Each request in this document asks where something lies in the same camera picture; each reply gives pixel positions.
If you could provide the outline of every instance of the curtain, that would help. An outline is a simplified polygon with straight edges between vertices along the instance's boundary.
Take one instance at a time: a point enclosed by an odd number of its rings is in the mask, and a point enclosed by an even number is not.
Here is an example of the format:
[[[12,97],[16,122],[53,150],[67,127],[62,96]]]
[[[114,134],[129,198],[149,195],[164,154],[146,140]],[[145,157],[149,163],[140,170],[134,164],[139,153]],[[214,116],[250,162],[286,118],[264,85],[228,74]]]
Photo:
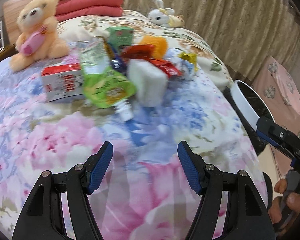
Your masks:
[[[163,0],[182,14],[225,63],[234,79],[251,83],[266,56],[288,71],[300,48],[300,17],[289,0]],[[154,0],[125,0],[124,8],[147,14]]]

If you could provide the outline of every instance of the finger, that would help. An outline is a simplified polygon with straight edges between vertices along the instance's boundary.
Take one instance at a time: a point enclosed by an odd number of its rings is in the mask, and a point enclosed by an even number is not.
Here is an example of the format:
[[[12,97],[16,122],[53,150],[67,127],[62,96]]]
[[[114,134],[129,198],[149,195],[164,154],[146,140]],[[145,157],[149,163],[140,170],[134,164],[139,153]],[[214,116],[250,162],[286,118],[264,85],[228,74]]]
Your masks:
[[[272,224],[279,223],[282,218],[281,210],[280,210],[281,198],[282,197],[276,197],[272,201],[272,206],[268,211]]]
[[[287,189],[287,180],[280,179],[274,186],[274,192],[283,194]]]
[[[295,192],[291,193],[287,198],[287,206],[295,211],[297,214],[300,213],[300,194]]]
[[[288,231],[287,228],[282,229],[282,231],[278,234],[278,236],[283,236]]]

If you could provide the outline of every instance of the red and white box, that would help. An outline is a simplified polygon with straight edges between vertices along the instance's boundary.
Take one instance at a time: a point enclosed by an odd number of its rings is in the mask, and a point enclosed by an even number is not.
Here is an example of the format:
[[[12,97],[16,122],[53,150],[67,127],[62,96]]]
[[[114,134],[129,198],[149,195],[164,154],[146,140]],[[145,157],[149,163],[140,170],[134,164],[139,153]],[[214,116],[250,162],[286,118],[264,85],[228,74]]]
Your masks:
[[[83,94],[80,64],[45,67],[41,73],[47,101]]]

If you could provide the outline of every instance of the white cap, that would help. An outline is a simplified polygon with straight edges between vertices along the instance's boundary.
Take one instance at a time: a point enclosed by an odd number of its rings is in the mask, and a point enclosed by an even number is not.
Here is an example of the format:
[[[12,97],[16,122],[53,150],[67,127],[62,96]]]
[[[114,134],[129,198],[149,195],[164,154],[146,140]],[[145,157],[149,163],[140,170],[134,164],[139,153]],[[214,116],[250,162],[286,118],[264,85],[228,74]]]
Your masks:
[[[113,105],[115,107],[115,112],[119,114],[121,120],[126,122],[133,118],[133,113],[131,111],[131,106],[127,103],[126,99],[123,99]]]

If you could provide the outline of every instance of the white stuffed rabbit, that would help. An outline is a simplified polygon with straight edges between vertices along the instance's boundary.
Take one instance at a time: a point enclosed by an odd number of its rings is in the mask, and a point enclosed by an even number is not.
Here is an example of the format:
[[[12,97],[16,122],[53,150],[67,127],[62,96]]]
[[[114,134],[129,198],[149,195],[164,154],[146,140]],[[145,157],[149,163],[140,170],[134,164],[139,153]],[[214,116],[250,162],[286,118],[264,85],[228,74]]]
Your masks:
[[[175,16],[174,9],[166,8],[164,9],[164,4],[162,0],[155,0],[155,5],[157,9],[152,10],[148,13],[147,18],[154,24],[161,27],[184,27],[185,21],[183,16]]]

